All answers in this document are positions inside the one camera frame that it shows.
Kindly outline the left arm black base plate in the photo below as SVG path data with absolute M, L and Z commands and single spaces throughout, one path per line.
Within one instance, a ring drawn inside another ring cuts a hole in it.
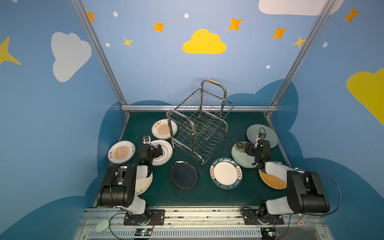
M 165 210 L 147 210 L 142 215 L 126 212 L 124 226 L 162 226 L 165 220 Z

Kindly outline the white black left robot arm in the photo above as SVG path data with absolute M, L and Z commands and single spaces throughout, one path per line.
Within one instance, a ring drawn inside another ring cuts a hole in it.
M 154 158 L 163 153 L 160 145 L 151 143 L 139 147 L 139 159 L 134 165 L 110 166 L 97 195 L 97 204 L 116 207 L 134 217 L 150 217 L 149 204 L 136 195 L 136 182 L 153 177 Z

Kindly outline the stainless steel dish rack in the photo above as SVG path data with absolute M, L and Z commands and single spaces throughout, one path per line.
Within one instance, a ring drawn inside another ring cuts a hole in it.
M 229 125 L 225 118 L 231 111 L 223 111 L 223 108 L 235 104 L 228 101 L 227 90 L 222 84 L 204 80 L 178 107 L 188 105 L 221 107 L 221 110 L 215 112 L 199 109 L 170 110 L 166 113 L 172 147 L 180 148 L 204 165 L 228 134 Z

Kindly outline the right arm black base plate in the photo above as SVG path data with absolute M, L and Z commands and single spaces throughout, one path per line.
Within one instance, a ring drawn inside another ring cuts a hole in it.
M 245 225 L 284 225 L 285 222 L 281 215 L 269 215 L 260 213 L 256 209 L 248 207 L 240 209 Z

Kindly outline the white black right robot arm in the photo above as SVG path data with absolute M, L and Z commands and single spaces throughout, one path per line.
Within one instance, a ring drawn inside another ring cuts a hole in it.
M 274 162 L 270 151 L 270 142 L 264 139 L 254 145 L 246 143 L 244 149 L 248 156 L 254 157 L 253 166 L 287 183 L 287 196 L 265 201 L 259 206 L 258 215 L 327 214 L 331 206 L 321 176 Z

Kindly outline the black round plate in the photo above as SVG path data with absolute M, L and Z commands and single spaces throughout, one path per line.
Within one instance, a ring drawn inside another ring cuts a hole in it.
M 181 191 L 194 189 L 199 182 L 199 172 L 194 165 L 185 161 L 176 161 L 170 167 L 170 181 Z

